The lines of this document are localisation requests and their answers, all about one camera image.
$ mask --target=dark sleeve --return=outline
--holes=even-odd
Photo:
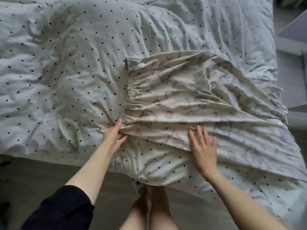
[[[21,230],[89,229],[94,206],[80,188],[65,185],[43,200]]]

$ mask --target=forearm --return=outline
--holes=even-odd
[[[239,229],[286,230],[263,206],[233,185],[218,169],[206,179],[223,200]]]
[[[96,202],[112,154],[108,144],[102,143],[86,164],[66,183],[82,189],[90,198],[92,205]]]

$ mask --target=white bedding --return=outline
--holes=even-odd
[[[280,89],[270,90],[277,76],[271,2],[1,0],[1,153],[83,165],[102,130],[120,116],[127,96],[125,58],[132,54],[222,54],[280,100]],[[285,126],[286,108],[272,106],[280,112],[272,121]],[[226,162],[218,166],[287,224],[300,216],[306,188],[302,159],[301,181]],[[109,170],[222,205],[187,152],[167,145],[131,136]]]

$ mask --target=bare leg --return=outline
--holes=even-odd
[[[141,188],[139,193],[141,196],[132,205],[126,221],[119,230],[146,230],[150,194],[147,187]]]
[[[163,186],[153,186],[149,226],[150,230],[179,230],[171,216]]]

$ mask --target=person's left arm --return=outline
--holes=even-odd
[[[102,143],[86,164],[52,196],[43,200],[25,221],[28,229],[88,229],[93,219],[94,204],[113,154],[128,138],[119,133],[121,121],[108,128]]]

